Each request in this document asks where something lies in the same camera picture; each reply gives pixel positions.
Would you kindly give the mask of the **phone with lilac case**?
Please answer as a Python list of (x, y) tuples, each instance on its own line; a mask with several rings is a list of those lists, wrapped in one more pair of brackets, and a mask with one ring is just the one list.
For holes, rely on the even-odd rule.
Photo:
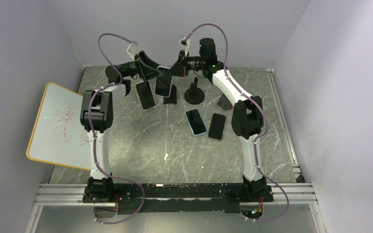
[(166, 66), (157, 67), (157, 70), (161, 71), (161, 75), (156, 78), (154, 89), (157, 96), (168, 98), (171, 94), (173, 76), (168, 73), (169, 69)]

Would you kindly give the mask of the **phone with beige case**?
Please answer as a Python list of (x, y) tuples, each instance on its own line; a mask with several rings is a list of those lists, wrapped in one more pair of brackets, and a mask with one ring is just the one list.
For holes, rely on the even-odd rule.
[(136, 91), (143, 111), (147, 111), (156, 106), (156, 102), (148, 81), (137, 83)]

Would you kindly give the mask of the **phone with light blue case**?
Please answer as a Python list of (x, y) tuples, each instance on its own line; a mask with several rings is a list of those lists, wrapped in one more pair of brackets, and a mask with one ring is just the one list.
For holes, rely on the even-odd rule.
[(207, 133), (207, 127), (198, 109), (191, 109), (186, 111), (185, 116), (194, 136), (199, 136)]

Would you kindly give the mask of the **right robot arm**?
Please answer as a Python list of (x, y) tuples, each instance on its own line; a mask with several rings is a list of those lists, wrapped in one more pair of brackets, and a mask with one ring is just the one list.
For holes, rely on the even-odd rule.
[(200, 40), (199, 56), (188, 53), (190, 40), (180, 39), (184, 49), (179, 52), (177, 61), (167, 69), (176, 77), (185, 77), (189, 71), (202, 71), (204, 77), (215, 85), (233, 105), (231, 126), (241, 142), (244, 158), (243, 196), (249, 201), (265, 200), (270, 194), (267, 177), (262, 172), (259, 152), (259, 139), (266, 134), (268, 122), (259, 96), (251, 96), (233, 78), (225, 62), (217, 58), (214, 39)]

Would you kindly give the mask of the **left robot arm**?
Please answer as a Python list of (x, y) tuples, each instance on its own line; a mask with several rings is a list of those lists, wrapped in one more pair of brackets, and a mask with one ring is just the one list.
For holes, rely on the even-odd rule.
[(105, 69), (108, 84), (83, 94), (80, 123), (86, 131), (91, 149), (91, 171), (84, 190), (84, 203), (119, 201), (110, 163), (108, 137), (114, 121), (113, 104), (131, 92), (131, 78), (140, 78), (136, 94), (144, 111), (156, 106), (149, 80), (164, 78), (169, 67), (152, 61), (145, 52), (133, 55), (133, 60), (120, 65), (110, 64)]

